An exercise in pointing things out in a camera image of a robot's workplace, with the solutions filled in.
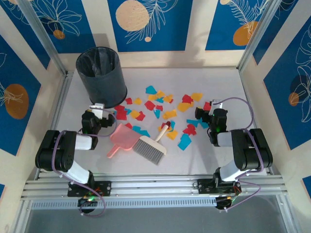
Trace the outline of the aluminium frame post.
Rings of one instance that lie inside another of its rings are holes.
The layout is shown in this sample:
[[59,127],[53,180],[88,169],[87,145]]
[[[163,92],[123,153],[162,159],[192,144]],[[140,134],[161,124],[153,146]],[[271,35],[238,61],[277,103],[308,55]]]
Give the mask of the aluminium frame post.
[[279,4],[282,0],[269,0],[268,6],[265,9],[265,11],[262,14],[262,17],[248,43],[246,46],[246,49],[242,55],[242,58],[240,59],[237,70],[239,72],[242,72],[245,66],[247,65],[248,60],[252,57],[252,54],[257,47],[259,41],[261,40],[264,32],[266,31],[267,27],[269,26],[277,8],[279,7]]
[[16,2],[50,59],[53,61],[57,69],[63,74],[63,76],[66,77],[67,70],[31,3],[28,0],[16,0]]

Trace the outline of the aluminium rail beam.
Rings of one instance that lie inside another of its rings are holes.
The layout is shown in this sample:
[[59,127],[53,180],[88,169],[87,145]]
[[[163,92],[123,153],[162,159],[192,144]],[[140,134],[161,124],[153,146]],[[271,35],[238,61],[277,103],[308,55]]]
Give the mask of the aluminium rail beam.
[[[111,181],[111,198],[166,198],[198,196],[198,179],[210,175],[104,175],[95,174],[97,181]],[[254,193],[260,185],[261,195],[286,194],[281,175],[250,175],[241,179],[242,195]],[[67,199],[68,182],[53,173],[39,174],[34,181],[26,181],[22,200]]]

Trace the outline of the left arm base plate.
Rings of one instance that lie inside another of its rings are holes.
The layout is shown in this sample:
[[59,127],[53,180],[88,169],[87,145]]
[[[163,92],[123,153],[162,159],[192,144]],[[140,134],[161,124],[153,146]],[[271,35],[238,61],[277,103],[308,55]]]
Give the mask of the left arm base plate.
[[[98,194],[100,194],[102,197],[110,196],[111,192],[111,181],[95,181],[93,184],[91,184],[91,189],[96,191]],[[68,197],[89,197],[89,196],[95,196],[95,194],[77,184],[70,184],[68,187]]]

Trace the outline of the plastic bin liner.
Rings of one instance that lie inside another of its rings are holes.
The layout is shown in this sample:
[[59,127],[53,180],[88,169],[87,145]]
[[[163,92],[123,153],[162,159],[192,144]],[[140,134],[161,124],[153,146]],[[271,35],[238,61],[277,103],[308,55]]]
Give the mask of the plastic bin liner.
[[76,68],[88,77],[103,76],[116,65],[117,54],[107,47],[94,47],[83,52],[76,61]]

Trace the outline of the black trash bin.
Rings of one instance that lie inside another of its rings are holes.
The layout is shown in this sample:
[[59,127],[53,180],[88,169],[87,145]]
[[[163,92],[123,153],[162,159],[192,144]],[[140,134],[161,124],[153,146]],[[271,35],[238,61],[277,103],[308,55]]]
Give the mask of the black trash bin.
[[109,109],[121,104],[126,99],[127,87],[119,56],[116,58],[115,68],[106,75],[88,77],[79,71],[77,72],[93,104],[101,103],[106,109]]

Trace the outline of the aluminium frame leg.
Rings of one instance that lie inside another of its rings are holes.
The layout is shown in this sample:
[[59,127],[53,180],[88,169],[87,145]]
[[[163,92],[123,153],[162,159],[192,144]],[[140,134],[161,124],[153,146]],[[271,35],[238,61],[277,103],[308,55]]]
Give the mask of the aluminium frame leg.
[[287,233],[301,233],[300,225],[289,198],[285,194],[276,196]]
[[21,200],[17,215],[12,225],[11,233],[25,233],[26,226],[29,220],[30,212],[32,209],[32,200]]

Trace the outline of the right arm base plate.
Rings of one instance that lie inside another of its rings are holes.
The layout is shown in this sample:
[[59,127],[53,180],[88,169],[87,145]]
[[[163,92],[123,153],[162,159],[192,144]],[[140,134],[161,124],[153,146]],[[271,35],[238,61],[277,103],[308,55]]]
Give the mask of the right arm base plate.
[[198,179],[197,184],[199,194],[239,195],[242,192],[239,182]]

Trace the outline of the pink plastic dustpan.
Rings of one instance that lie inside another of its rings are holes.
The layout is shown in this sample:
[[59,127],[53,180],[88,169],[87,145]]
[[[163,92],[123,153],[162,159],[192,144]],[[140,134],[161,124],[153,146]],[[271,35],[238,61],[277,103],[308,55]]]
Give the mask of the pink plastic dustpan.
[[120,124],[110,135],[110,141],[113,143],[113,147],[107,153],[107,158],[112,158],[119,149],[124,151],[131,150],[140,137],[141,134],[133,131],[123,124]]

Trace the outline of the black controller board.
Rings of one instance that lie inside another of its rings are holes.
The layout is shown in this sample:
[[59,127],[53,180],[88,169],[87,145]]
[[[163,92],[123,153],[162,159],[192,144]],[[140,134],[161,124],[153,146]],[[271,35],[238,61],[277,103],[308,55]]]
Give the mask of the black controller board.
[[78,208],[82,215],[90,214],[95,210],[95,207],[97,207],[98,202],[95,200],[94,196],[89,197],[82,197],[78,200]]
[[216,198],[216,208],[220,211],[228,209],[233,205],[237,197],[238,196]]

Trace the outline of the white hand brush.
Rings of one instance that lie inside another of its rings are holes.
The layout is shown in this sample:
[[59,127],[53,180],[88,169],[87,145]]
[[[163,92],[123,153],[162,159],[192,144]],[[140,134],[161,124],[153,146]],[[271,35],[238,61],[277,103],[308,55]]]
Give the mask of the white hand brush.
[[166,148],[159,143],[159,140],[170,126],[171,122],[167,121],[155,139],[141,136],[133,146],[133,151],[153,164],[158,165],[162,157],[167,153]]

